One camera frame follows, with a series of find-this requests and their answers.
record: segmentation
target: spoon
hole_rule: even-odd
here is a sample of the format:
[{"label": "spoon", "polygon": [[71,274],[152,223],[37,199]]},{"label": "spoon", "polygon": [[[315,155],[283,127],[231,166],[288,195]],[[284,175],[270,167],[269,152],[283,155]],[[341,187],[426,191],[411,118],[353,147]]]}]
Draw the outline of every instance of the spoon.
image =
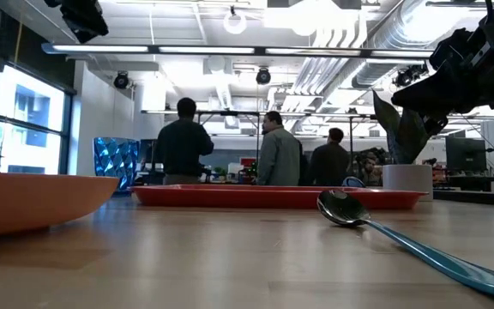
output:
[{"label": "spoon", "polygon": [[401,233],[372,221],[365,207],[357,199],[343,191],[323,191],[317,199],[317,207],[323,216],[342,227],[356,227],[367,224],[395,240],[412,254],[445,275],[470,288],[494,295],[493,270],[488,270],[430,246],[420,244]]}]

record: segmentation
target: potted plant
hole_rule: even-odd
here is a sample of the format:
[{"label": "potted plant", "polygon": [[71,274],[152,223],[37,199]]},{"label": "potted plant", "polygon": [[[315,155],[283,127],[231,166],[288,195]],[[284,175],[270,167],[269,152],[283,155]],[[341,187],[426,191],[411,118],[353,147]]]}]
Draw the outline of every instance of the potted plant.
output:
[{"label": "potted plant", "polygon": [[373,91],[373,105],[378,123],[386,130],[388,150],[393,164],[383,167],[383,187],[390,190],[425,191],[431,200],[432,169],[413,164],[431,135],[426,132],[418,113],[403,109],[401,115]]},{"label": "potted plant", "polygon": [[226,180],[226,170],[222,167],[215,167],[214,168],[214,173],[219,175],[219,181],[225,181]]}]

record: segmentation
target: gray jacket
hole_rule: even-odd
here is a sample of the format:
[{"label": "gray jacket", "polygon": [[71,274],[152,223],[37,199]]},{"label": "gray jacket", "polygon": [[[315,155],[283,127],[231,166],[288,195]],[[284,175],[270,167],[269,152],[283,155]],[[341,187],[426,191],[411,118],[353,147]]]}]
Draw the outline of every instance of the gray jacket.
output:
[{"label": "gray jacket", "polygon": [[283,128],[264,136],[258,161],[258,185],[298,185],[299,141]]}]

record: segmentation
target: man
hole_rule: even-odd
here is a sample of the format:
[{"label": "man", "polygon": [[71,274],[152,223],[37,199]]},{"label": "man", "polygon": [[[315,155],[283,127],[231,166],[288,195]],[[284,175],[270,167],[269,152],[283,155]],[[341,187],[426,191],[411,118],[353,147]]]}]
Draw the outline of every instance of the man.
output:
[{"label": "man", "polygon": [[381,186],[382,178],[380,173],[375,170],[376,160],[371,156],[367,156],[364,160],[364,169],[361,174],[361,181],[365,186]]},{"label": "man", "polygon": [[297,140],[297,142],[298,151],[300,152],[300,177],[298,179],[298,186],[307,186],[310,185],[308,181],[308,167],[310,166],[310,163],[308,162],[308,159],[306,159],[306,155],[304,155],[302,143],[299,140]]},{"label": "man", "polygon": [[194,122],[196,103],[183,98],[177,104],[178,120],[163,128],[155,147],[157,162],[163,163],[164,185],[197,184],[202,174],[200,155],[213,152],[205,129]]},{"label": "man", "polygon": [[262,123],[258,185],[298,185],[300,149],[297,139],[283,128],[278,112],[268,112]]},{"label": "man", "polygon": [[341,129],[329,130],[327,144],[314,150],[310,159],[309,182],[320,186],[342,185],[350,163],[348,152],[340,146],[344,133]]}]

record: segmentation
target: wooden table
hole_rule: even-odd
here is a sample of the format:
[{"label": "wooden table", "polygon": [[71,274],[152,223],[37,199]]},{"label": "wooden table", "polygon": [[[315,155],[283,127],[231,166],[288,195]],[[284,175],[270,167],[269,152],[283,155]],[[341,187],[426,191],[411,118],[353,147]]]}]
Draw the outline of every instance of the wooden table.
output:
[{"label": "wooden table", "polygon": [[[434,202],[373,217],[494,269],[494,206]],[[158,209],[95,214],[0,238],[3,308],[494,308],[369,227],[313,211]]]}]

